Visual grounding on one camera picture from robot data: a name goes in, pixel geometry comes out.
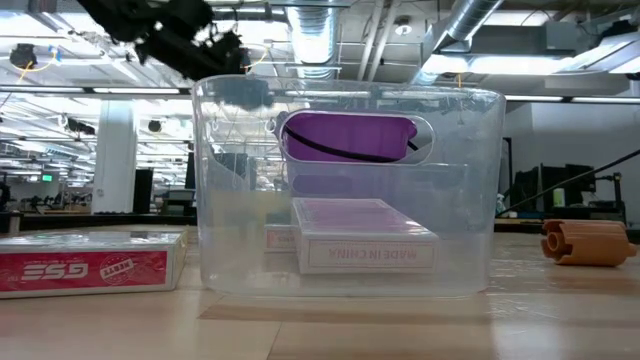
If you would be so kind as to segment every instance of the workbench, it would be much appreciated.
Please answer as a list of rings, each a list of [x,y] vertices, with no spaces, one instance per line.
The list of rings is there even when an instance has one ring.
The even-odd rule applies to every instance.
[[[173,292],[0,301],[1,358],[640,359],[640,259],[556,266],[540,238],[496,234],[490,286],[464,298],[220,294],[192,244]]]

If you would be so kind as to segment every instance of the orange plastic part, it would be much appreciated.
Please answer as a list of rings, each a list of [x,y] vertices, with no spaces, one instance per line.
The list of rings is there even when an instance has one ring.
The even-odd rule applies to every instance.
[[[558,265],[618,266],[636,256],[621,222],[547,220],[543,228],[542,252]]]

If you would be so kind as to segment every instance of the clear plastic bin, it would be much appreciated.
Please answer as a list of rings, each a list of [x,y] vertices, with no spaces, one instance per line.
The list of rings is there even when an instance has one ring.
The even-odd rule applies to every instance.
[[[477,89],[241,75],[202,80],[193,93],[201,273],[208,287],[273,296],[459,296],[487,287],[503,96]],[[418,149],[407,147],[404,158],[385,163],[298,160],[287,152],[286,123],[310,112],[410,119],[417,129],[410,141]],[[350,199],[380,201],[392,209],[386,212],[406,217],[411,231],[420,229],[416,241],[429,246],[429,271],[301,272],[294,245],[299,241],[293,240],[301,229],[295,198],[340,199],[336,203],[349,209],[356,203]],[[349,224],[344,211],[336,214],[340,224]],[[360,227],[363,221],[359,214]],[[362,239],[357,232],[323,236],[347,245],[351,238]],[[404,256],[391,251],[390,239],[367,243],[390,248],[334,253]],[[327,248],[320,245],[314,251]],[[307,260],[328,259],[316,255]],[[361,266],[357,259],[349,261],[344,264]]]

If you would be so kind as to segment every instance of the black cable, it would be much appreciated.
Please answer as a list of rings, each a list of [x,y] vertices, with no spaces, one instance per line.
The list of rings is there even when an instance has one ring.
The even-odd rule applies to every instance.
[[[11,97],[11,95],[13,95],[12,92],[9,93],[9,95],[7,95],[7,97],[4,98],[4,101],[2,101],[2,104],[0,104],[0,110],[2,110],[2,107],[4,106],[4,104],[7,103],[7,100],[9,100],[9,98]]]
[[[559,183],[557,183],[557,184],[553,185],[552,187],[547,188],[547,189],[543,190],[542,192],[539,192],[539,193],[537,193],[537,194],[533,195],[533,196],[532,196],[532,197],[530,197],[530,198],[524,199],[524,200],[520,201],[519,203],[517,203],[517,204],[515,204],[515,205],[513,205],[513,206],[510,206],[508,209],[506,209],[506,210],[504,210],[504,211],[499,212],[499,213],[496,215],[496,217],[498,217],[498,216],[500,216],[500,215],[503,215],[503,214],[506,214],[507,212],[509,212],[509,211],[511,211],[511,210],[513,210],[513,209],[515,209],[515,208],[517,208],[518,206],[520,206],[520,205],[522,205],[522,204],[525,204],[525,203],[527,203],[527,202],[529,202],[529,201],[531,201],[531,200],[535,200],[535,199],[537,199],[537,198],[539,198],[539,197],[543,196],[544,194],[546,194],[546,193],[548,193],[548,192],[550,192],[550,191],[553,191],[553,190],[555,190],[555,189],[557,189],[557,188],[559,188],[559,187],[561,187],[561,186],[564,186],[564,185],[568,185],[568,184],[574,183],[574,182],[576,182],[576,181],[578,181],[578,180],[582,179],[582,178],[583,178],[583,177],[585,177],[585,176],[590,176],[590,175],[593,175],[593,174],[595,174],[595,173],[599,173],[599,172],[601,172],[601,171],[607,170],[607,169],[609,169],[609,168],[611,168],[611,167],[614,167],[614,166],[616,166],[616,165],[618,165],[618,164],[620,164],[620,163],[622,163],[622,162],[625,162],[625,161],[627,161],[627,160],[629,160],[629,159],[631,159],[631,158],[633,158],[633,157],[635,157],[635,156],[638,156],[638,155],[640,155],[640,149],[638,149],[638,150],[636,150],[636,151],[634,151],[634,152],[632,152],[632,153],[630,153],[630,154],[628,154],[628,155],[625,155],[625,156],[623,156],[623,157],[619,158],[618,160],[616,160],[616,161],[614,161],[614,162],[610,162],[610,163],[608,163],[607,165],[601,166],[601,167],[599,167],[599,168],[597,168],[597,169],[589,170],[589,171],[587,171],[587,172],[585,172],[585,173],[582,173],[582,174],[580,174],[580,175],[574,176],[574,177],[572,177],[571,179],[567,179],[567,180],[565,180],[565,181],[561,181],[561,182],[559,182]]]
[[[522,20],[522,22],[520,23],[520,26],[524,25],[524,23],[526,23],[527,20],[529,20],[529,18],[532,17],[538,11],[544,13],[545,15],[547,15],[547,17],[549,18],[550,21],[553,21],[553,17],[551,17],[551,15],[549,15],[549,13],[546,10],[544,10],[542,8],[537,8],[537,9],[533,10],[529,15],[527,15],[527,17],[524,18],[524,20]]]
[[[353,159],[353,160],[360,160],[360,161],[366,161],[366,162],[373,162],[373,163],[390,163],[390,162],[395,162],[398,161],[400,159],[393,159],[393,158],[388,158],[386,156],[379,156],[379,155],[369,155],[369,154],[360,154],[360,153],[354,153],[354,152],[350,152],[350,151],[344,151],[344,150],[340,150],[340,149],[334,149],[334,148],[330,148],[328,146],[322,145],[322,144],[318,144],[317,142],[307,139],[304,136],[294,132],[293,130],[291,130],[290,127],[285,126],[284,127],[284,131],[291,136],[292,138],[294,138],[295,140],[297,140],[298,142],[316,149],[318,151],[322,151],[324,153],[327,154],[331,154],[331,155],[335,155],[335,156],[340,156],[343,158],[347,158],[347,159]]]

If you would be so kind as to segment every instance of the purple container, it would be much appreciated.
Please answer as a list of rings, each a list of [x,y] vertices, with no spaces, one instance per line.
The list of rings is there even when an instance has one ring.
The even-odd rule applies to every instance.
[[[407,143],[417,129],[413,121],[404,116],[327,113],[300,111],[285,121],[296,134],[316,144],[350,153],[374,155],[395,160],[407,154]],[[296,160],[323,162],[366,162],[329,154],[315,149],[282,133],[285,151]]]
[[[407,143],[417,133],[413,121],[388,114],[300,111],[290,115],[284,126],[324,147],[393,160],[406,156]],[[393,188],[393,176],[381,168],[383,163],[321,151],[294,139],[284,128],[282,144],[294,196],[378,198],[384,189]]]

